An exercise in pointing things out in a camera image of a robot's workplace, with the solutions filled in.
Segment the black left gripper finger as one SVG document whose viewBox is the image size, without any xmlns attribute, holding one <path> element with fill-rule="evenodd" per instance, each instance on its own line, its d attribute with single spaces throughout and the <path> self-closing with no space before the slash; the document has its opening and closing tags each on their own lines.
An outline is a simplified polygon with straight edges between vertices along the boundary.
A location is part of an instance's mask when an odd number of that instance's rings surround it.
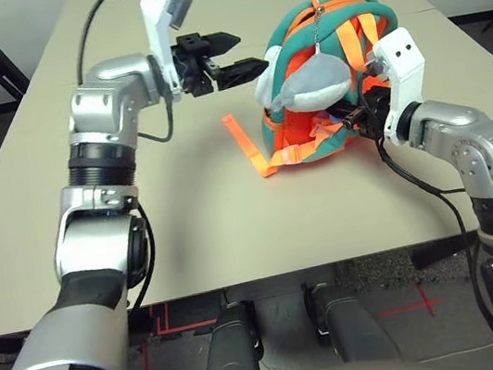
<svg viewBox="0 0 493 370">
<path fill-rule="evenodd" d="M 227 90 L 256 80 L 267 68 L 269 62 L 257 57 L 238 60 L 230 66 L 220 67 L 215 75 L 218 90 Z"/>
<path fill-rule="evenodd" d="M 204 40 L 209 44 L 209 57 L 218 57 L 229 52 L 240 43 L 240 38 L 227 32 L 215 32 L 206 34 Z"/>
</svg>

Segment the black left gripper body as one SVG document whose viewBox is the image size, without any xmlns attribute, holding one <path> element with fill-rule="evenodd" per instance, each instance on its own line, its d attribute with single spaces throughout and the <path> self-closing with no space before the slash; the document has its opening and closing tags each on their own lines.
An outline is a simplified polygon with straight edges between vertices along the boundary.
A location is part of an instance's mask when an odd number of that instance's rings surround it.
<svg viewBox="0 0 493 370">
<path fill-rule="evenodd" d="M 171 57 L 181 82 L 183 92 L 193 97 L 213 93 L 213 84 L 206 73 L 206 58 L 210 44 L 200 33 L 176 37 L 171 47 Z"/>
</svg>

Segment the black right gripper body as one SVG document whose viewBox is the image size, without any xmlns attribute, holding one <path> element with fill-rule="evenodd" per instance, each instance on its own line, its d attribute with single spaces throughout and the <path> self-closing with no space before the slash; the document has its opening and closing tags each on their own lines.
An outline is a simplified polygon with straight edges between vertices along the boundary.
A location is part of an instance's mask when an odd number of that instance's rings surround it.
<svg viewBox="0 0 493 370">
<path fill-rule="evenodd" d="M 391 89 L 381 87 L 369 89 L 360 95 L 362 110 L 360 126 L 362 135 L 371 140 L 379 140 L 385 133 L 386 119 L 390 110 Z"/>
</svg>

